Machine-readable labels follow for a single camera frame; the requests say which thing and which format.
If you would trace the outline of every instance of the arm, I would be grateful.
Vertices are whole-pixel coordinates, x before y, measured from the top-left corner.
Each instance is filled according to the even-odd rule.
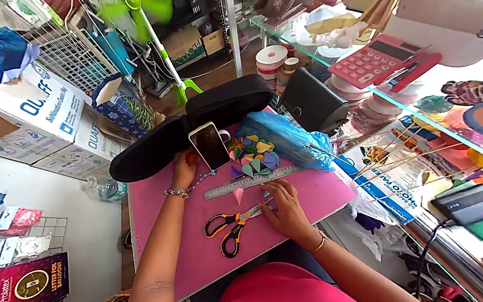
[[[276,200],[278,211],[273,213],[260,203],[263,215],[279,232],[292,238],[307,251],[321,243],[318,229],[307,220],[299,205],[297,190],[290,182],[276,180],[261,184]],[[398,285],[364,264],[331,240],[312,254],[340,289],[357,302],[418,302]]]
[[[172,186],[188,188],[195,177],[197,165],[187,166],[187,153],[177,153],[174,158]],[[166,196],[139,260],[130,302],[174,301],[174,272],[183,216],[184,198]]]

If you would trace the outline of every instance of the metal ruler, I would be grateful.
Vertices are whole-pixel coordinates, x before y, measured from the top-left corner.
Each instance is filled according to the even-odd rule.
[[[236,188],[249,188],[254,185],[258,185],[261,183],[269,182],[272,180],[276,180],[278,178],[292,175],[298,172],[301,172],[303,170],[306,170],[306,168],[303,168],[301,166],[298,166],[296,164],[293,164],[291,166],[286,166],[282,168],[278,168],[273,170],[270,174],[268,175],[255,175],[254,177],[249,177],[247,176],[246,178],[230,183],[230,184],[225,184],[219,188],[215,188],[212,190],[208,190],[205,192],[205,200],[209,200],[215,197],[227,195],[229,193],[232,193],[234,189]]]

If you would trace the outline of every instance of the mop handle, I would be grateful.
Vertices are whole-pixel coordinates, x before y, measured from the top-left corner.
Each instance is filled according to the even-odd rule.
[[[158,39],[158,36],[156,36],[156,33],[154,32],[154,29],[152,29],[152,25],[150,24],[150,22],[146,18],[146,15],[144,14],[143,9],[139,8],[139,14],[141,14],[141,17],[144,20],[146,20],[146,22],[145,22],[146,29],[148,30],[148,32],[152,36],[152,40],[154,41],[154,44],[156,44],[156,47],[158,48],[159,55],[162,56],[163,60],[167,64],[167,68],[169,69],[169,72],[171,72],[171,74],[173,75],[176,85],[182,86],[185,89],[186,87],[184,85],[184,82],[182,82],[182,80],[180,79],[178,72],[176,72],[176,69],[174,68],[171,60],[169,60],[169,55],[165,51],[165,47],[163,47],[162,43]]]

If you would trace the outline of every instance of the pink calculator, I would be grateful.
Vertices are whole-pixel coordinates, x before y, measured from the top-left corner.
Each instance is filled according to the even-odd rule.
[[[380,77],[388,77],[423,47],[387,34],[380,34],[352,55],[331,65],[328,70],[353,86],[363,89]]]

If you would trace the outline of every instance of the woman's left hand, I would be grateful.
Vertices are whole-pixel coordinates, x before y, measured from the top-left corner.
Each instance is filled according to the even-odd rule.
[[[195,173],[197,172],[198,164],[195,164],[191,167],[187,165],[186,162],[186,155],[191,152],[192,149],[186,149],[182,152],[178,152],[174,156],[174,164],[173,164],[173,186],[177,187],[184,187],[189,188],[191,182],[195,178]]]

